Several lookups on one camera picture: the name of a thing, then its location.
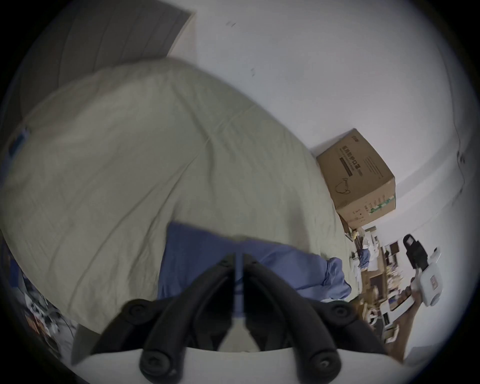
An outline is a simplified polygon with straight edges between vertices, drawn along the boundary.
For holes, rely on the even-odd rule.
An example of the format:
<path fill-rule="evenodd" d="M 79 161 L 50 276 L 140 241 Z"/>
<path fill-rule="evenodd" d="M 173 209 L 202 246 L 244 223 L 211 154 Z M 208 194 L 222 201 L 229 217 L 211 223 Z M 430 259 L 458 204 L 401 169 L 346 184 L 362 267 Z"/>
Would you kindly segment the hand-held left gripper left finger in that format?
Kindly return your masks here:
<path fill-rule="evenodd" d="M 232 326 L 235 256 L 227 255 L 175 297 L 127 302 L 92 355 L 141 349 L 148 381 L 180 381 L 187 347 L 217 351 Z"/>

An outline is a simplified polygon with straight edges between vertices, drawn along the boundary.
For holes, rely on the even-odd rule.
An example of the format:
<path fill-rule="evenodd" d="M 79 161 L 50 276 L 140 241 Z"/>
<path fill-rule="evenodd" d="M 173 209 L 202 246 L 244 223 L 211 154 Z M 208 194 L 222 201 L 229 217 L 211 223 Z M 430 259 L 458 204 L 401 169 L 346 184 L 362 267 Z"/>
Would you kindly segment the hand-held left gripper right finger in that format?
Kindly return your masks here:
<path fill-rule="evenodd" d="M 299 381 L 333 381 L 341 372 L 338 349 L 366 355 L 387 351 L 358 311 L 342 300 L 321 302 L 302 297 L 285 280 L 243 254 L 245 293 L 260 292 L 280 321 L 281 343 L 293 347 Z"/>

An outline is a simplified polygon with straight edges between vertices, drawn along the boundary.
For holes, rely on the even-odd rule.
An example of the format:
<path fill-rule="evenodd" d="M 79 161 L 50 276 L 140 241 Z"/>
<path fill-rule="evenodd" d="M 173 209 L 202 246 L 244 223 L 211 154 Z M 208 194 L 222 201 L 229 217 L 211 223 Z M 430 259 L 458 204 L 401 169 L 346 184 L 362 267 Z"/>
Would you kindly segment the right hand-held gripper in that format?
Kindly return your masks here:
<path fill-rule="evenodd" d="M 411 267 L 415 269 L 415 276 L 410 284 L 411 291 L 421 294 L 425 306 L 435 306 L 443 290 L 443 280 L 437 265 L 441 249 L 435 248 L 433 253 L 428 256 L 423 245 L 411 234 L 405 235 L 403 244 Z"/>

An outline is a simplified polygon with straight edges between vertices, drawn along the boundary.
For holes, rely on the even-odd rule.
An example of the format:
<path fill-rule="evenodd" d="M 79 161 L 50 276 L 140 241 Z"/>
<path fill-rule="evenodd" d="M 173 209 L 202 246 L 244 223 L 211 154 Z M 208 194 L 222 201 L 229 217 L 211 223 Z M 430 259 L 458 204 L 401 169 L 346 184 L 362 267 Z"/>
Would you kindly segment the person's right hand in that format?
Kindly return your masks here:
<path fill-rule="evenodd" d="M 418 294 L 419 292 L 417 290 L 412 289 L 411 285 L 408 285 L 404 290 L 401 291 L 399 298 L 397 299 L 397 303 L 400 305 L 410 297 L 412 297 L 413 302 L 415 302 Z"/>

